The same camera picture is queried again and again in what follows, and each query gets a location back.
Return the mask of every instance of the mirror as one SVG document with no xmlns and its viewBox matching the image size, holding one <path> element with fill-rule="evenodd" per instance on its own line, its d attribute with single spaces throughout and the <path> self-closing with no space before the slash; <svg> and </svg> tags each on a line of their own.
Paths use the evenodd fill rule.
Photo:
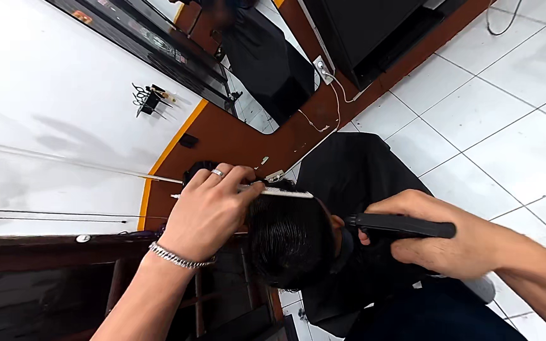
<svg viewBox="0 0 546 341">
<path fill-rule="evenodd" d="M 46 0 L 263 134 L 319 74 L 272 0 Z"/>
<path fill-rule="evenodd" d="M 304 61 L 306 61 L 306 63 L 300 64 L 299 68 L 301 68 L 301 70 L 298 73 L 306 70 L 306 68 L 311 69 L 310 72 L 313 74 L 312 77 L 314 80 L 314 86 L 312 88 L 312 91 L 315 92 L 319 88 L 320 76 L 317 71 L 315 71 L 315 68 L 312 66 L 311 62 L 307 58 L 305 51 L 300 47 L 300 44 L 296 40 L 295 36 L 292 34 L 292 31 L 290 30 L 282 16 L 279 14 L 276 5 L 273 3 L 272 0 L 259 0 L 255 5 L 255 10 L 264 15 L 264 17 L 271 21 L 276 27 L 281 29 L 285 40 L 289 43 L 291 47 L 293 47 L 298 52 L 298 58 L 302 58 L 304 59 Z M 223 41 L 222 45 L 223 50 L 225 50 L 224 43 L 225 41 Z M 290 113 L 286 117 L 282 114 L 282 117 L 279 117 L 278 115 L 278 117 L 274 118 L 275 114 L 269 113 L 266 108 L 273 107 L 270 110 L 274 111 L 276 110 L 275 105 L 267 103 L 266 99 L 263 101 L 257 100 L 251 94 L 251 92 L 246 89 L 245 82 L 242 82 L 240 80 L 241 74 L 238 74 L 237 72 L 238 67 L 236 66 L 234 70 L 233 66 L 231 65 L 232 63 L 230 63 L 229 57 L 229 54 L 227 54 L 224 57 L 222 64 L 225 67 L 227 77 L 229 78 L 228 86 L 231 94 L 234 94 L 235 96 L 241 94 L 239 98 L 237 98 L 237 100 L 235 101 L 235 111 L 237 112 L 237 118 L 246 122 L 252 128 L 258 130 L 259 132 L 262 132 L 263 134 L 273 133 L 275 130 L 277 130 L 277 128 L 279 128 L 280 121 L 281 124 L 283 124 L 285 120 L 289 119 L 291 115 L 297 112 L 297 109 L 301 105 L 295 106 L 293 107 L 293 109 L 289 109 L 289 111 L 286 111 L 286 113 Z M 265 76 L 263 76 L 261 77 L 261 79 L 257 79 L 256 81 L 267 82 L 267 79 L 265 79 Z"/>
</svg>

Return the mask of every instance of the black cabinet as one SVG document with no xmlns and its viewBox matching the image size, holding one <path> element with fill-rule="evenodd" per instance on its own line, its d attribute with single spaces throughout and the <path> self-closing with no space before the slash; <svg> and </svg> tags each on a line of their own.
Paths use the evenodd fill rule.
<svg viewBox="0 0 546 341">
<path fill-rule="evenodd" d="M 425 0 L 304 2 L 335 66 L 360 90 L 444 20 Z"/>
</svg>

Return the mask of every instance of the yellow edge stripe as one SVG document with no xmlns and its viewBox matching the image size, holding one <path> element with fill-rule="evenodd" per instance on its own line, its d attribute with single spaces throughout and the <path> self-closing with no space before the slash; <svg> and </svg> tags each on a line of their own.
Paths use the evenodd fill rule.
<svg viewBox="0 0 546 341">
<path fill-rule="evenodd" d="M 178 17 L 180 16 L 180 12 L 183 11 L 184 7 L 185 7 L 184 3 L 181 3 L 180 7 L 178 7 L 178 12 L 176 12 L 176 15 L 174 16 L 174 20 L 172 21 L 174 24 L 176 24 L 176 20 L 178 20 Z"/>
<path fill-rule="evenodd" d="M 159 169 L 159 167 L 161 166 L 161 164 L 163 163 L 163 161 L 167 158 L 168 155 L 170 155 L 170 152 L 172 151 L 172 149 L 174 148 L 174 146 L 176 146 L 176 144 L 178 143 L 178 140 L 180 140 L 180 138 L 183 136 L 183 134 L 187 131 L 187 129 L 189 128 L 189 126 L 191 126 L 191 124 L 193 123 L 193 121 L 197 118 L 197 116 L 199 116 L 199 114 L 201 113 L 201 111 L 203 110 L 204 107 L 206 107 L 206 104 L 208 104 L 208 101 L 206 101 L 205 99 L 202 99 L 201 102 L 199 102 L 199 104 L 197 105 L 197 107 L 195 108 L 195 110 L 191 113 L 191 115 L 189 116 L 189 118 L 187 118 L 187 120 L 185 121 L 185 123 L 183 124 L 182 127 L 180 127 L 180 130 L 178 130 L 178 132 L 176 133 L 176 135 L 172 138 L 172 140 L 170 141 L 170 144 L 167 145 L 167 147 L 165 148 L 165 150 L 163 151 L 162 155 L 160 156 L 159 159 L 157 159 L 157 162 L 155 163 L 155 165 L 153 166 L 153 168 L 151 168 L 151 171 L 149 172 L 149 175 L 155 175 L 155 172 Z"/>
<path fill-rule="evenodd" d="M 153 168 L 151 168 L 149 175 L 155 175 L 155 172 L 159 169 L 159 167 L 161 166 L 163 161 L 167 158 L 167 156 L 170 155 L 170 152 L 172 151 L 174 146 L 176 146 L 176 144 L 178 143 L 178 140 L 180 140 L 182 135 L 187 131 L 187 129 L 191 126 L 193 121 L 197 118 L 197 116 L 199 116 L 199 114 L 201 113 L 203 108 L 206 107 L 207 104 L 208 104 L 208 101 L 206 101 L 205 99 L 202 99 L 199 102 L 195 110 L 193 110 L 189 118 L 185 121 L 183 126 L 180 127 L 176 135 L 174 135 L 170 143 L 167 145 L 162 155 L 159 157 L 159 159 L 157 159 L 157 162 L 155 163 Z M 144 182 L 143 200 L 140 204 L 140 218 L 138 219 L 138 228 L 137 228 L 137 230 L 139 231 L 144 230 L 144 224 L 146 222 L 145 217 L 147 216 L 147 207 L 149 205 L 149 195 L 151 193 L 151 181 L 152 179 L 146 179 Z"/>
<path fill-rule="evenodd" d="M 140 204 L 140 218 L 138 218 L 138 228 L 137 230 L 144 230 L 144 223 L 146 222 L 147 216 L 147 205 L 149 203 L 149 194 L 151 193 L 151 181 L 152 179 L 145 179 L 144 181 L 144 191 L 143 191 L 143 202 Z"/>
</svg>

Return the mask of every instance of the black cable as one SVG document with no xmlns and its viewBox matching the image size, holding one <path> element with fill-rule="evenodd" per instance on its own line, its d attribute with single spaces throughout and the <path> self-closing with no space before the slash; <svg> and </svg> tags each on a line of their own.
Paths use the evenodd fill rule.
<svg viewBox="0 0 546 341">
<path fill-rule="evenodd" d="M 14 209 L 0 209 L 0 212 L 8 213 L 34 213 L 34 214 L 60 214 L 60 215 L 95 215 L 99 217 L 132 217 L 132 218 L 157 218 L 167 219 L 167 217 L 150 217 L 148 215 L 123 215 L 123 214 L 105 214 L 105 213 L 67 213 L 67 212 L 39 212 L 39 211 L 20 211 Z"/>
<path fill-rule="evenodd" d="M 0 219 L 7 220 L 48 220 L 48 221 L 83 221 L 83 222 L 93 222 L 93 223 L 127 223 L 126 220 L 120 221 L 111 221 L 111 220 L 75 220 L 75 219 L 49 219 L 49 218 L 12 218 L 12 217 L 0 217 Z"/>
<path fill-rule="evenodd" d="M 518 1 L 518 5 L 515 6 L 515 11 L 513 12 L 513 17 L 511 18 L 511 22 L 509 22 L 509 25 L 501 33 L 493 32 L 492 28 L 490 28 L 490 18 L 489 18 L 488 12 L 490 11 L 490 6 L 492 6 L 492 2 L 494 2 L 494 0 L 490 0 L 490 3 L 488 4 L 488 8 L 486 9 L 486 28 L 488 29 L 488 32 L 491 35 L 499 36 L 507 32 L 509 30 L 509 27 L 513 25 L 513 21 L 515 21 L 515 17 L 518 15 L 519 6 L 522 4 L 522 0 Z"/>
</svg>

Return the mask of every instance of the black hair clipper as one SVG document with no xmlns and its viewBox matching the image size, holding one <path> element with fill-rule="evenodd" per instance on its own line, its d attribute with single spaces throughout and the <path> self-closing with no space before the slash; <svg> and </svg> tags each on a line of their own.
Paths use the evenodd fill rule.
<svg viewBox="0 0 546 341">
<path fill-rule="evenodd" d="M 453 238 L 456 235 L 456 225 L 452 223 L 434 223 L 405 215 L 357 213 L 346 217 L 345 224 L 358 227 L 370 240 L 377 236 L 404 239 Z"/>
</svg>

